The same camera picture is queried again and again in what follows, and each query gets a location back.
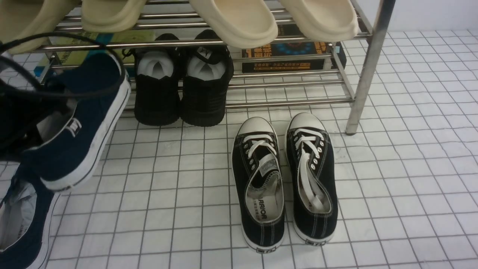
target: black canvas sneaker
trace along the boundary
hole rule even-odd
[[[277,135],[262,118],[250,118],[239,129],[232,149],[246,243],[258,253],[270,253],[284,235],[284,194]]]
[[[0,268],[42,269],[49,253],[50,223],[60,197],[20,165],[0,203]]]
[[[285,134],[292,172],[294,229],[306,244],[332,239],[337,224],[334,150],[324,126],[312,114],[292,118]]]
[[[55,112],[37,125],[44,143],[22,152],[27,164],[52,191],[66,191],[90,179],[105,144],[123,112],[131,86],[120,65],[108,54],[95,54],[82,65],[49,78],[51,91],[94,93],[117,87],[110,94],[69,100],[70,112]]]
[[[179,40],[173,34],[162,34],[160,40]],[[134,115],[145,125],[162,126],[179,119],[178,81],[182,76],[181,50],[178,48],[141,48],[134,55],[136,103]]]
[[[212,30],[197,39],[218,39]],[[234,74],[234,65],[225,45],[192,47],[187,55],[181,118],[196,126],[214,126],[224,118],[226,94]]]

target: box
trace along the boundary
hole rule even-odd
[[[295,24],[279,25],[279,36],[302,35]],[[337,43],[336,52],[345,67],[347,57],[342,44]],[[273,56],[300,56],[318,55],[326,53],[324,42],[302,42],[285,44],[267,44],[254,49],[243,49],[242,58],[254,58],[257,62],[242,63],[243,73],[279,72],[279,71],[307,71],[324,69],[324,59],[307,59],[297,61],[261,62],[263,57]],[[332,59],[332,68],[337,68],[335,60]]]
[[[75,33],[80,36],[84,36],[103,44],[108,43],[133,43],[133,42],[150,42],[154,41],[154,31],[153,30],[129,30],[115,34],[98,34],[98,33]],[[53,41],[54,45],[90,45],[91,43],[81,41],[74,38],[68,37],[58,37]],[[58,57],[62,65],[67,66],[79,66],[83,61],[94,54],[103,53],[103,50],[91,50],[91,51],[67,51],[67,52],[58,52]],[[118,55],[123,58],[121,54],[121,49],[115,50]],[[123,63],[132,64],[134,63],[134,56],[129,56],[123,59]],[[41,75],[43,70],[48,66],[48,58],[45,56],[34,69],[34,73],[37,77]],[[134,77],[134,68],[126,68],[130,77]]]

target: slipper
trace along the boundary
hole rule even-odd
[[[263,0],[190,0],[189,3],[230,46],[256,48],[277,37],[274,15]]]
[[[147,0],[83,0],[83,29],[94,33],[115,33],[131,29]]]
[[[0,0],[0,41],[3,43],[34,34],[52,32],[80,0]],[[9,50],[12,54],[32,51],[47,38],[39,38]]]
[[[357,14],[350,0],[279,0],[301,32],[317,41],[352,39],[359,32]]]

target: white wall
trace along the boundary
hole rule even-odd
[[[357,2],[373,24],[379,0],[357,0]],[[389,29],[390,31],[478,29],[478,0],[396,0]]]

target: shoe rack leg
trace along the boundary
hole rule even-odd
[[[396,0],[380,0],[377,19],[375,20],[375,25],[373,27],[373,35],[368,40],[369,48],[367,50],[367,56],[365,57],[362,74],[360,75],[360,80],[357,85],[355,101],[352,104],[352,109],[345,130],[345,133],[348,135],[354,135],[357,132],[363,107],[369,95],[370,85],[372,84],[380,52],[382,51],[383,42],[387,35],[395,1]]]

